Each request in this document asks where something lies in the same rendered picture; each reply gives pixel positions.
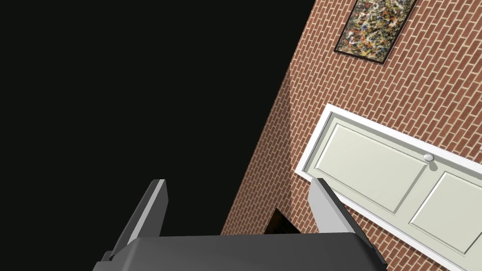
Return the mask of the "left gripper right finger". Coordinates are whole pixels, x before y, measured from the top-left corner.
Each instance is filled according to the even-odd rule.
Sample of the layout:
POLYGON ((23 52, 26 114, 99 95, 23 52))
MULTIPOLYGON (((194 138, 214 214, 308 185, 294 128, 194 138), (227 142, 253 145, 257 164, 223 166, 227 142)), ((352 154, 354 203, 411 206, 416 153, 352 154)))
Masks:
POLYGON ((377 249, 324 179, 311 180, 308 202, 320 233, 351 232, 369 248, 377 249))

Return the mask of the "pale cream panelled door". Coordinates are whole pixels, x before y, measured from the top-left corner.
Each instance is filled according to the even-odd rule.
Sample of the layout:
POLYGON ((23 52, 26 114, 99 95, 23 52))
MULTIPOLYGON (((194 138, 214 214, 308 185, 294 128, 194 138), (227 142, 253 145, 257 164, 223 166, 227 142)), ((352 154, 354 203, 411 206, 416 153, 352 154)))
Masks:
POLYGON ((482 164, 329 107, 296 172, 446 269, 482 271, 482 164))

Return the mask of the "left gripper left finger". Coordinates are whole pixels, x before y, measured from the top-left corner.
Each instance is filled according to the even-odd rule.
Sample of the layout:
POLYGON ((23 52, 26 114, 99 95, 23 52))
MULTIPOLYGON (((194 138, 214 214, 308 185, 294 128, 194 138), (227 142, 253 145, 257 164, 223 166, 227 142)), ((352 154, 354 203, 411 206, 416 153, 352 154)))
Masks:
POLYGON ((168 201, 165 180, 153 180, 110 252, 110 260, 133 240, 160 235, 168 201))

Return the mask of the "abstract speckled framed painting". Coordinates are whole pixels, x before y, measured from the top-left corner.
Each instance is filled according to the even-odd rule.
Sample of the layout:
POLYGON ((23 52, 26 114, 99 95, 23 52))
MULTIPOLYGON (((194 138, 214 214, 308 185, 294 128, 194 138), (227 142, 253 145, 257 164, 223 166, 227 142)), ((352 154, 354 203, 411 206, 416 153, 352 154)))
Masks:
POLYGON ((417 0, 356 0, 334 52, 384 64, 417 0))

